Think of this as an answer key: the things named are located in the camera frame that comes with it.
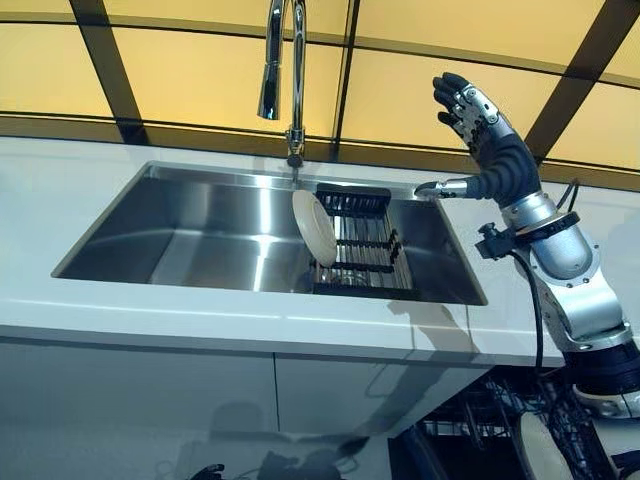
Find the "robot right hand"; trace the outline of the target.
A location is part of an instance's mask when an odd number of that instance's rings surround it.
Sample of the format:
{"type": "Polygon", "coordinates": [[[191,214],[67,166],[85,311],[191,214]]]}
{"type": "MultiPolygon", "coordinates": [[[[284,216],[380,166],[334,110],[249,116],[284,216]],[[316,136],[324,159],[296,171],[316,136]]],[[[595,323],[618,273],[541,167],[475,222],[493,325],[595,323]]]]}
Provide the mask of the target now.
{"type": "Polygon", "coordinates": [[[505,208],[541,189],[536,161],[496,104],[464,77],[445,72],[433,79],[433,96],[445,107],[438,120],[468,147],[479,167],[461,179],[425,182],[423,198],[489,199],[505,208]]]}

